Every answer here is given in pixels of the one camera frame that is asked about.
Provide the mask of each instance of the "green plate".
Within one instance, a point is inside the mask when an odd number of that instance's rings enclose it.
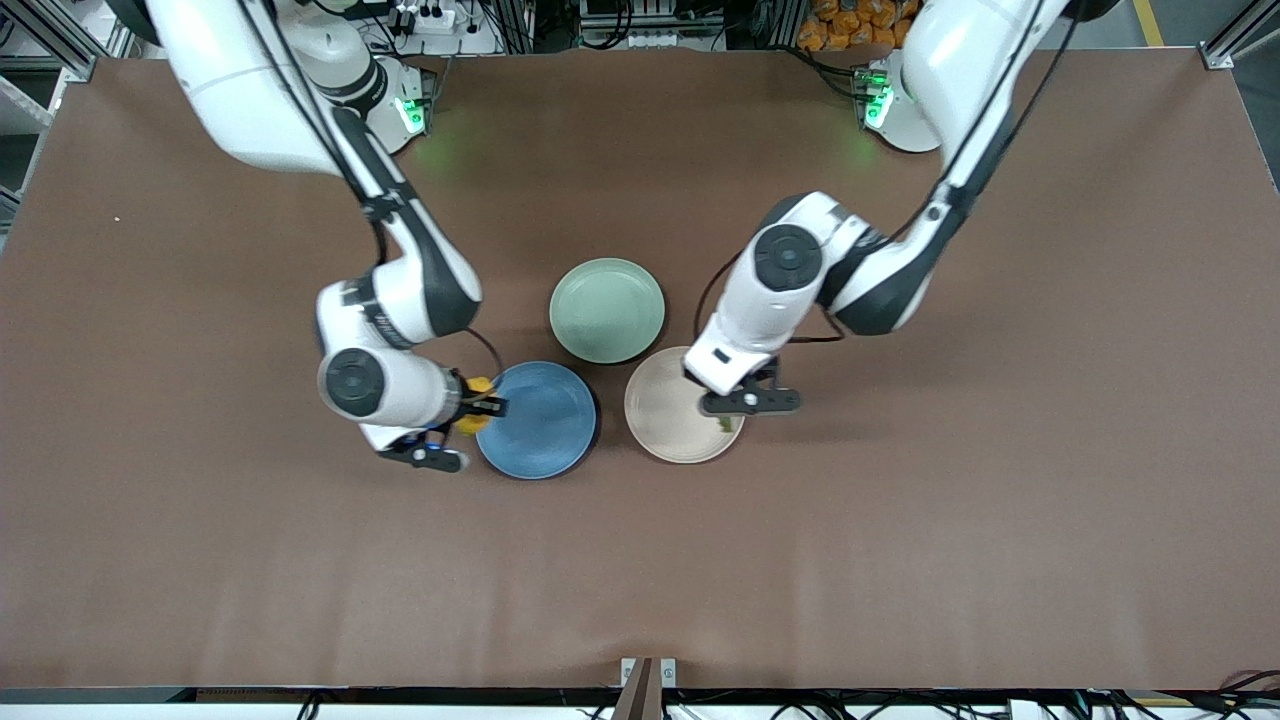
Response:
[[[573,355],[612,365],[644,352],[662,331],[667,304],[644,268],[599,258],[573,268],[552,293],[552,332]]]

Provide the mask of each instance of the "plate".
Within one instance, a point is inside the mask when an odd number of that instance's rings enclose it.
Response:
[[[499,473],[544,480],[577,465],[595,443],[595,396],[573,370],[521,363],[500,375],[498,395],[507,400],[507,415],[492,419],[476,443]]]
[[[570,270],[552,293],[556,340],[600,365],[626,363],[658,338],[667,314],[662,288],[644,268],[598,258]]]
[[[627,382],[625,410],[631,434],[668,462],[705,462],[728,450],[745,418],[708,418],[698,410],[707,392],[685,377],[689,347],[668,347],[645,359]]]

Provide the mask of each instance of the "cable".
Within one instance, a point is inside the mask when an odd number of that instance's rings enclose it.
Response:
[[[845,340],[846,337],[849,337],[849,336],[845,334],[844,328],[841,328],[838,324],[836,324],[836,319],[831,316],[831,313],[828,313],[826,307],[823,307],[823,310],[822,310],[822,316],[823,316],[824,320],[827,320],[827,324],[831,325],[831,329],[836,331],[836,334],[827,336],[827,337],[794,337],[794,338],[791,338],[791,340],[787,341],[787,345],[809,345],[809,343],[814,343],[814,342],[838,342],[838,341]]]
[[[809,717],[809,720],[818,720],[818,716],[814,715],[813,712],[809,712],[809,710],[805,706],[796,705],[794,702],[788,702],[788,703],[783,705],[782,707],[780,707],[777,710],[777,712],[774,712],[773,716],[769,717],[769,720],[778,720],[778,717],[781,717],[782,714],[786,712],[787,710],[799,710],[800,712],[804,712],[805,716]]]
[[[266,58],[274,60],[271,47],[266,42],[266,38],[262,36],[262,32],[259,29],[257,23],[253,19],[253,14],[248,9],[248,5],[246,4],[246,0],[237,0],[237,4],[239,5],[241,13],[243,14],[246,23],[248,23],[250,29],[253,32],[253,37],[257,40],[259,47],[262,50],[262,54],[266,55]],[[324,149],[325,154],[329,155],[329,160],[333,161],[334,168],[338,169],[338,174],[342,176],[342,178],[347,182],[347,187],[351,188],[352,195],[356,196],[356,200],[361,205],[366,205],[370,197],[365,195],[365,191],[360,186],[358,178],[356,178],[355,172],[351,169],[346,159],[342,156],[342,152],[338,150],[337,138],[329,131],[329,127],[319,120],[319,118],[323,117],[323,113],[320,110],[319,104],[316,102],[315,94],[311,92],[308,86],[310,81],[307,81],[306,74],[302,72],[302,67],[298,65],[297,58],[293,56],[293,50],[289,49],[289,44],[284,38],[284,32],[280,31],[279,23],[275,23],[274,20],[271,22],[271,28],[275,32],[276,41],[280,44],[280,47],[284,53],[284,58],[288,60],[289,67],[293,69],[293,72],[297,73],[298,82],[303,85],[302,90],[303,95],[306,95],[307,97],[307,104],[303,104],[302,99],[298,97],[297,88],[294,88],[293,83],[289,82],[289,78],[285,76],[284,69],[280,68],[279,63],[273,61],[271,70],[275,73],[276,79],[280,81],[280,85],[284,87],[285,94],[293,101],[293,105],[297,108],[298,114],[302,115],[302,120],[307,124],[307,127],[311,128],[311,132],[315,135],[316,141],[320,143],[321,149]],[[310,113],[307,111],[307,105],[310,105],[311,108]],[[387,261],[387,236],[381,225],[376,220],[370,220],[369,225],[374,231],[374,240],[378,247],[378,264],[380,265]]]
[[[18,27],[18,23],[15,23],[9,15],[0,13],[0,26],[5,26],[4,40],[0,40],[0,45],[4,45],[13,37],[13,31]]]
[[[707,283],[707,287],[703,288],[703,293],[698,296],[698,307],[694,310],[694,342],[698,342],[698,336],[703,334],[703,328],[700,327],[701,325],[700,319],[703,316],[703,307],[707,305],[707,296],[712,293],[712,287],[716,286],[716,281],[721,279],[721,275],[727,273],[728,269],[733,266],[733,263],[737,261],[737,258],[741,254],[742,251],[739,250],[737,252],[733,254],[732,258],[728,259],[728,263],[721,265],[721,269],[716,270],[716,274],[712,275],[712,279]]]
[[[320,4],[317,0],[312,1],[316,3],[316,5]],[[387,28],[387,23],[383,22],[383,18],[380,18],[378,13],[374,13],[374,10],[369,6],[369,3],[365,3],[364,0],[361,0],[360,6],[365,9],[365,14],[369,15],[369,19],[374,20],[378,23],[378,27],[383,28],[383,35],[387,37],[387,46],[390,47],[392,56],[397,60],[402,60],[404,55],[401,55],[399,47],[396,45],[396,38],[392,37],[392,31]]]
[[[719,42],[719,38],[721,38],[722,35],[724,35],[726,32],[728,32],[731,29],[737,29],[737,28],[742,27],[744,24],[749,23],[750,20],[751,20],[751,18],[748,17],[748,18],[742,18],[742,19],[737,20],[736,23],[733,23],[731,26],[722,24],[721,26],[721,31],[718,33],[716,33],[716,37],[712,38],[712,50],[716,50],[716,44]],[[724,50],[728,50],[728,38],[727,37],[724,38]]]
[[[490,395],[498,392],[498,386],[502,384],[502,375],[503,373],[507,372],[507,364],[502,361],[502,354],[498,352],[498,348],[494,347],[492,342],[489,342],[489,338],[480,334],[479,331],[476,331],[475,328],[466,328],[463,332],[480,341],[480,345],[483,345],[484,348],[488,350],[489,355],[493,357],[497,373],[494,373],[493,375],[493,387],[489,388],[489,391],[484,395],[484,397],[489,397]]]
[[[512,41],[512,36],[509,35],[512,29],[507,27],[507,23],[498,19],[498,15],[495,15],[494,12],[489,9],[489,5],[484,4],[484,0],[480,1],[480,10],[483,10],[485,17],[489,18],[489,24],[494,33],[493,36],[502,41],[503,53],[509,54],[511,49],[518,45],[517,42]]]
[[[1124,691],[1111,691],[1111,694],[1119,698],[1121,702],[1128,702],[1132,707],[1135,707],[1138,712],[1146,715],[1149,720],[1164,720],[1160,715],[1156,715],[1151,710],[1147,710],[1144,705],[1133,700],[1129,693]]]
[[[316,8],[319,8],[321,12],[329,13],[330,15],[334,15],[337,18],[343,18],[343,19],[347,18],[347,15],[343,15],[340,10],[334,10],[332,8],[325,8],[324,3],[320,3],[320,0],[311,0],[311,4],[315,5]]]
[[[1220,693],[1234,693],[1235,691],[1243,691],[1244,688],[1257,683],[1258,680],[1266,680],[1267,678],[1280,678],[1280,670],[1265,670],[1262,673],[1254,673],[1248,678],[1231,683],[1217,689]]]
[[[302,702],[302,707],[298,708],[297,720],[316,720],[316,716],[320,715],[320,702],[324,701],[325,696],[329,697],[330,702],[338,701],[338,696],[335,696],[332,691],[311,691]]]
[[[1005,81],[1009,79],[1010,73],[1012,73],[1014,65],[1018,61],[1018,56],[1021,55],[1023,47],[1027,46],[1027,41],[1032,36],[1032,28],[1036,27],[1036,18],[1039,17],[1041,10],[1043,9],[1044,9],[1044,0],[1037,0],[1036,9],[1032,10],[1032,17],[1027,20],[1027,29],[1023,31],[1023,36],[1018,41],[1018,46],[1014,47],[1014,53],[1009,56],[1009,64],[1005,65],[1004,72],[1000,74],[1000,79],[996,82],[996,86],[992,87],[991,95],[987,96],[987,101],[982,105],[982,110],[974,119],[973,126],[970,126],[969,132],[965,133],[964,140],[960,142],[960,147],[956,149],[955,155],[951,156],[951,161],[947,163],[947,167],[942,170],[942,174],[938,176],[938,182],[933,183],[933,188],[929,191],[929,195],[924,199],[924,202],[920,202],[920,206],[916,208],[914,213],[911,213],[911,215],[906,219],[906,222],[902,223],[902,225],[899,227],[896,231],[893,231],[893,234],[888,236],[890,242],[901,237],[902,233],[906,232],[906,229],[915,223],[915,219],[919,218],[920,214],[924,213],[924,210],[933,202],[933,197],[937,193],[938,188],[942,187],[942,183],[946,181],[946,177],[950,176],[951,170],[955,169],[956,161],[959,161],[960,158],[964,155],[964,151],[969,147],[969,142],[973,140],[974,133],[978,132],[978,126],[982,124],[982,118],[987,114],[987,110],[991,109],[991,104],[996,101],[996,96],[1000,95],[1001,86],[1005,85]]]
[[[618,3],[618,22],[613,27],[613,32],[609,33],[608,40],[605,40],[600,45],[594,45],[584,40],[582,47],[590,47],[591,50],[609,50],[617,47],[623,40],[627,38],[627,33],[631,32],[631,20],[635,15],[635,5],[631,4],[631,0],[617,0],[617,3]],[[622,27],[623,12],[626,13],[626,20],[627,20],[626,27]]]
[[[1000,154],[996,155],[997,167],[1000,165],[1000,161],[1005,159],[1005,152],[1009,152],[1009,147],[1014,143],[1014,138],[1018,137],[1018,133],[1023,132],[1023,126],[1027,124],[1027,118],[1032,115],[1032,110],[1034,110],[1036,105],[1039,104],[1041,96],[1044,95],[1044,88],[1048,87],[1050,78],[1052,78],[1053,73],[1057,72],[1057,65],[1061,63],[1062,55],[1066,54],[1066,46],[1071,44],[1071,36],[1075,35],[1075,28],[1079,27],[1080,18],[1084,15],[1084,6],[1085,3],[1080,3],[1075,9],[1075,17],[1071,18],[1071,24],[1066,28],[1066,35],[1062,37],[1062,45],[1057,47],[1057,53],[1053,54],[1053,60],[1050,61],[1048,69],[1044,70],[1044,77],[1042,77],[1039,85],[1036,86],[1036,92],[1032,95],[1030,102],[1027,104],[1023,114],[1018,118],[1018,123],[1014,124],[1014,129],[1011,129],[1009,132],[1009,137],[1005,138],[1005,145],[1001,146]]]
[[[854,70],[849,70],[849,69],[845,69],[845,68],[837,68],[836,65],[828,65],[826,63],[820,63],[820,61],[815,60],[813,58],[813,55],[809,55],[808,53],[800,50],[799,47],[792,47],[790,45],[768,45],[768,46],[764,47],[764,50],[782,50],[783,53],[791,55],[792,58],[800,60],[801,63],[809,65],[810,68],[813,68],[815,70],[831,73],[833,76],[854,77],[854,74],[855,74]]]

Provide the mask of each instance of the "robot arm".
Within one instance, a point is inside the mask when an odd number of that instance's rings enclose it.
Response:
[[[325,404],[360,423],[380,455],[461,470],[466,457],[426,441],[462,414],[500,414],[411,348],[462,331],[480,306],[475,272],[356,111],[301,73],[270,0],[151,0],[178,82],[214,141],[259,168],[342,177],[379,237],[402,256],[330,284],[316,301]]]
[[[771,210],[685,355],[685,369],[713,393],[703,401],[704,413],[799,409],[799,395],[776,386],[776,356],[814,302],[855,334],[890,333],[911,318],[938,256],[1004,154],[1019,72],[1052,20],[1064,10],[1076,12],[1075,3],[924,4],[902,49],[900,90],[941,140],[941,178],[901,241],[820,192],[790,197]],[[1094,13],[1092,5],[1080,15]],[[892,111],[886,122],[892,122]],[[772,384],[759,386],[763,379]]]

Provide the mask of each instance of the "beige plate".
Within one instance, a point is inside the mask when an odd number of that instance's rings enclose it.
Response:
[[[645,359],[627,382],[627,427],[645,450],[669,462],[704,462],[728,450],[745,418],[718,418],[698,411],[705,392],[685,378],[685,347],[668,347]]]

